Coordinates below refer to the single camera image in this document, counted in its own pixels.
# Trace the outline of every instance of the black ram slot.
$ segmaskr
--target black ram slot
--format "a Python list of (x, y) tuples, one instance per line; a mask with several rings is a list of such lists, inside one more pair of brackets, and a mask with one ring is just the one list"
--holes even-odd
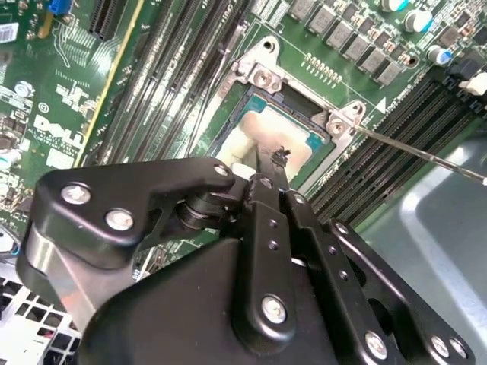
[[(437, 154), (476, 119), (476, 114), (485, 118), (483, 111), (475, 108), (475, 100), (442, 75), (443, 70), (430, 71), (377, 131)], [(314, 194), (311, 204), (322, 223), (337, 217), (357, 226), (397, 197), (424, 165), (424, 160), (368, 138)]]
[(98, 0), (90, 17), (88, 32), (106, 41), (115, 36), (127, 0)]
[[(377, 132), (391, 138), (398, 138), (401, 127), (414, 125), (409, 121), (409, 117), (414, 110), (418, 109), (426, 100), (427, 95), (433, 94), (438, 87), (436, 85), (424, 83), (420, 84), (415, 90), (416, 97), (407, 97), (376, 129)], [(361, 147), (347, 160), (342, 167), (331, 177), (320, 191), (313, 196), (312, 205), (315, 211), (321, 210), (324, 205), (335, 195), (342, 186), (352, 177), (355, 170), (360, 169), (371, 158), (375, 158), (380, 152), (382, 144), (374, 139), (367, 139)]]

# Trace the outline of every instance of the pcie slot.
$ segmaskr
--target pcie slot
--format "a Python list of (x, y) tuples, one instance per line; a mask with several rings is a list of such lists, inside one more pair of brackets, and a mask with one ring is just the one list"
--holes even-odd
[[(376, 131), (396, 138), (396, 132), (404, 125), (415, 110), (417, 110), (425, 101), (426, 96), (431, 95), (434, 90), (438, 89), (437, 85), (423, 81), (415, 89), (418, 97), (407, 97), (380, 125)], [(333, 193), (340, 190), (340, 186), (345, 185), (346, 181), (352, 178), (351, 167), (360, 168), (367, 163), (378, 151), (382, 144), (373, 139), (366, 139), (361, 147), (347, 160), (342, 167), (322, 186), (312, 199), (312, 206), (315, 211), (319, 211), (332, 198)]]
[[(212, 50), (208, 52), (208, 54), (212, 54), (214, 52), (217, 52), (217, 48), (221, 43), (224, 43), (225, 38), (227, 38), (227, 35), (229, 33), (229, 30), (234, 29), (236, 24), (234, 23), (234, 20), (237, 19), (237, 17), (240, 15), (239, 13), (246, 14), (250, 10), (250, 6), (252, 5), (251, 0), (244, 0), (240, 3), (237, 3), (234, 6), (233, 11), (228, 15), (228, 18), (226, 22), (222, 23), (220, 22), (221, 29), (218, 30), (217, 32), (219, 33), (218, 37), (215, 38), (212, 42), (214, 44)], [(221, 19), (223, 15), (228, 11), (228, 6), (222, 2), (220, 6), (218, 7), (216, 18)], [(213, 60), (215, 63), (214, 65), (209, 65), (210, 69), (217, 68), (218, 63), (220, 61), (221, 57), (217, 57), (216, 59)], [(213, 75), (213, 72), (209, 72), (207, 74), (209, 78)], [(194, 107), (196, 101), (198, 100), (199, 93), (202, 93), (205, 90), (205, 83), (207, 82), (207, 78), (204, 77), (204, 73), (200, 73), (198, 78), (193, 82), (192, 87), (189, 90), (189, 93), (186, 95), (186, 98), (183, 102), (184, 107), (182, 108), (184, 113), (181, 113), (178, 115), (175, 120), (171, 123), (169, 126), (168, 130), (164, 134), (164, 138), (161, 142), (161, 146), (159, 148), (159, 151), (155, 155), (155, 159), (159, 160), (162, 158), (166, 158), (167, 154), (170, 151), (170, 148), (172, 147), (173, 143), (175, 142), (176, 137), (180, 134), (184, 123), (186, 121), (186, 117), (189, 115), (191, 112), (192, 108)]]
[(97, 0), (91, 13), (88, 33), (101, 40), (113, 38), (126, 5), (127, 0)]
[[(144, 86), (142, 88), (142, 98), (140, 102), (135, 106), (135, 110), (129, 119), (129, 124), (120, 140), (116, 143), (116, 149), (112, 153), (110, 162), (121, 163), (125, 158), (126, 152), (129, 149), (134, 137), (138, 135), (140, 130), (140, 125), (142, 124), (142, 118), (144, 113), (148, 110), (152, 99), (158, 89), (158, 86), (163, 80), (165, 71), (167, 70), (170, 62), (173, 60), (178, 49), (181, 47), (181, 43), (184, 40), (185, 35), (188, 34), (191, 26), (193, 25), (194, 17), (197, 11), (201, 8), (201, 1), (190, 1), (187, 2), (179, 13), (179, 17), (176, 26), (173, 31), (167, 36), (166, 49), (160, 53), (160, 57), (157, 65), (155, 66), (153, 72), (148, 75)], [(188, 54), (188, 47), (185, 47), (183, 54), (181, 55), (180, 61), (177, 67), (181, 67), (181, 63), (184, 62)]]
[(171, 14), (170, 10), (176, 0), (169, 0), (167, 4), (162, 5), (158, 18), (155, 21), (154, 29), (148, 39), (147, 46), (137, 62), (137, 66), (132, 73), (134, 77), (129, 80), (126, 89), (123, 91), (123, 98), (120, 102), (120, 108), (116, 111), (107, 136), (103, 140), (100, 148), (99, 156), (101, 159), (105, 157), (110, 149), (113, 147), (115, 140), (119, 137), (119, 130), (122, 129), (122, 136), (130, 128), (130, 121), (134, 115), (135, 109), (140, 104), (143, 96), (143, 91), (147, 87), (148, 76), (154, 72), (159, 58), (165, 54), (165, 49), (169, 43), (170, 37), (167, 34), (172, 31), (170, 27), (171, 21), (174, 18), (177, 20), (179, 14)]

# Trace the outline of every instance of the white label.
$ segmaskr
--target white label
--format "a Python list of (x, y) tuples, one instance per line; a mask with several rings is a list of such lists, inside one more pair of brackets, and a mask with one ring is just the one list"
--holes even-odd
[(21, 142), (21, 145), (18, 146), (20, 150), (28, 152), (30, 148), (30, 140), (27, 138), (24, 138)]
[(54, 167), (55, 169), (65, 170), (71, 169), (75, 159), (67, 154), (63, 154), (61, 151), (51, 148), (49, 154), (47, 155), (46, 165), (49, 167)]
[(17, 39), (18, 23), (0, 25), (0, 44)]

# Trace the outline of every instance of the green circuit board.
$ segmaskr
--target green circuit board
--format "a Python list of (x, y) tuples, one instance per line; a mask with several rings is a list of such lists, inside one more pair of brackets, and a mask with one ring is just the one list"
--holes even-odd
[[(204, 70), (199, 63), (194, 63), (187, 76), (179, 81), (179, 87), (174, 86), (172, 77), (178, 67), (190, 60), (189, 45), (200, 41), (197, 30), (207, 24), (209, 9), (216, 3), (127, 1), (116, 32), (105, 40), (88, 32), (98, 3), (97, 0), (72, 1), (66, 14), (53, 16), (49, 11), (51, 1), (0, 0), (2, 132), (14, 140), (12, 148), (21, 152), (21, 159), (9, 171), (0, 172), (0, 182), (9, 188), (8, 196), (0, 205), (0, 218), (19, 234), (28, 215), (22, 203), (32, 196), (35, 182), (45, 172), (92, 163), (158, 159), (161, 142), (178, 118), (184, 123), (174, 138), (168, 140), (164, 158), (180, 157), (188, 149), (194, 132), (201, 100), (190, 102), (186, 96), (195, 91), (192, 87)], [(241, 3), (229, 0), (222, 21), (215, 24), (224, 27), (228, 14)], [(280, 68), (337, 109), (359, 100), (366, 107), (361, 123), (371, 128), (380, 124), (433, 66), (428, 58), (431, 46), (440, 45), (454, 57), (475, 52), (487, 59), (487, 48), (478, 36), (485, 28), (485, 0), (417, 0), (410, 1), (401, 11), (384, 11), (379, 0), (256, 0), (252, 3), (216, 88), (221, 86), (232, 62), (262, 38), (275, 37), (280, 48)], [(158, 76), (163, 81), (155, 97), (142, 111), (128, 116), (124, 109), (129, 105), (126, 101), (133, 99), (127, 97), (127, 87), (144, 69), (141, 60), (147, 60), (148, 44), (165, 42), (180, 24), (178, 17), (189, 11), (189, 4), (195, 6), (193, 17), (180, 44), (166, 55), (169, 62)], [(310, 10), (302, 12), (298, 5), (309, 5)], [(321, 8), (333, 14), (333, 27), (317, 34), (311, 24)], [(406, 31), (405, 17), (414, 10), (433, 14), (427, 32)], [(166, 27), (154, 40), (153, 32), (161, 12), (169, 15)], [(332, 33), (338, 27), (343, 29), (342, 33)], [(359, 62), (353, 59), (352, 53), (347, 53), (356, 37), (363, 39), (367, 52), (375, 52), (377, 59), (370, 53), (369, 60), (364, 53)], [(217, 37), (206, 39), (208, 47), (218, 41), (221, 39)], [(205, 57), (202, 61), (208, 60), (209, 56)], [(385, 62), (391, 65), (389, 72), (378, 68)], [(232, 86), (220, 107), (200, 128), (191, 155), (214, 152), (212, 145), (228, 118), (242, 104), (247, 91), (247, 85)], [(158, 121), (165, 97), (175, 101)], [(23, 125), (24, 129), (11, 131), (7, 122), (12, 120), (14, 126)], [(152, 129), (151, 120), (156, 120)], [(358, 136), (335, 165), (316, 179), (308, 195), (353, 153), (361, 140)], [(114, 151), (120, 150), (120, 146), (123, 152), (114, 158)], [(291, 185), (297, 189), (332, 149), (333, 144), (328, 144), (317, 151)], [(167, 260), (171, 262), (183, 256), (211, 237), (207, 234), (197, 241), (168, 243)]]

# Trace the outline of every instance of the black chip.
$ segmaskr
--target black chip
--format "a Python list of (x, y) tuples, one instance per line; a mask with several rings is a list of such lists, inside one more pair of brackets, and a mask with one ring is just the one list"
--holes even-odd
[(463, 27), (467, 21), (470, 20), (470, 16), (464, 11), (455, 21), (455, 25), (459, 28)]
[(85, 115), (86, 120), (90, 122), (93, 119), (93, 117), (94, 117), (94, 110), (87, 109)]
[(8, 65), (13, 58), (11, 51), (0, 51), (0, 66)]
[(367, 34), (367, 32), (372, 28), (373, 25), (374, 25), (374, 21), (369, 17), (367, 17), (365, 18), (361, 26), (358, 28), (358, 30), (363, 34)]
[(443, 47), (450, 47), (460, 38), (458, 34), (458, 30), (454, 27), (446, 27), (444, 28), (443, 32), (441, 32), (440, 36), (438, 37), (438, 42)]
[(16, 193), (15, 189), (10, 186), (8, 188), (7, 195), (5, 196), (6, 199), (8, 199), (8, 200), (14, 200), (15, 193)]
[(343, 11), (343, 19), (345, 19), (346, 21), (350, 21), (353, 16), (355, 15), (355, 13), (357, 12), (358, 10), (358, 6), (355, 5), (355, 4), (348, 4), (347, 7), (345, 8), (345, 10)]
[(387, 34), (386, 32), (382, 32), (377, 39), (375, 40), (375, 45), (379, 48), (381, 48), (386, 42), (390, 39), (390, 35)]
[(15, 210), (22, 214), (30, 213), (30, 206), (32, 205), (33, 197), (27, 196), (16, 208)]
[(390, 56), (393, 59), (398, 59), (406, 51), (405, 46), (398, 45), (391, 53)]
[(0, 150), (10, 150), (12, 147), (14, 147), (12, 138), (6, 135), (0, 135)]
[(485, 25), (480, 28), (475, 36), (473, 36), (473, 40), (475, 40), (481, 46), (487, 44), (487, 27)]
[(6, 129), (13, 129), (15, 125), (15, 119), (12, 119), (8, 116), (4, 117), (3, 119), (3, 128)]
[(14, 130), (17, 132), (17, 133), (20, 133), (21, 135), (25, 133), (25, 123), (22, 123), (22, 122), (16, 122), (15, 123), (15, 127), (14, 127)]

